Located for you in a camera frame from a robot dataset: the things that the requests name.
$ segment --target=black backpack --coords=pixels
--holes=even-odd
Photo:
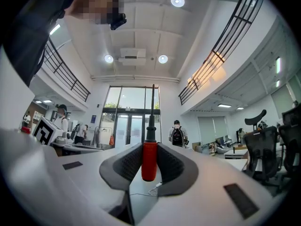
[[[179,128],[174,128],[171,134],[171,144],[176,146],[183,146],[183,132],[181,131],[181,126]]]

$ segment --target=glass door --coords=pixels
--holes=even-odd
[[[115,147],[142,142],[143,115],[118,113],[115,128]]]

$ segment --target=wall light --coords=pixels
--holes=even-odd
[[[58,24],[57,26],[55,26],[55,28],[53,30],[51,30],[50,35],[53,34],[56,30],[58,30],[61,26]]]
[[[276,73],[279,73],[281,71],[281,60],[280,57],[276,59]]]
[[[165,64],[168,61],[168,57],[166,55],[160,55],[158,60],[161,64]]]
[[[230,108],[230,105],[224,105],[224,104],[219,104],[218,107],[225,107],[225,108]]]
[[[109,63],[109,64],[111,64],[111,63],[114,61],[114,59],[113,59],[113,57],[112,57],[111,55],[106,55],[106,56],[104,57],[104,60],[105,60],[107,63]]]
[[[185,0],[170,0],[172,5],[174,5],[177,8],[183,7],[185,4]]]

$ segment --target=railing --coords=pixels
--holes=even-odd
[[[238,0],[233,14],[209,56],[192,75],[192,79],[179,94],[182,105],[207,82],[231,55],[256,18],[262,1],[263,0]]]
[[[65,86],[67,86],[83,101],[87,101],[90,92],[81,82],[79,82],[68,68],[50,38],[45,46],[44,63],[59,78],[59,80],[64,83]]]

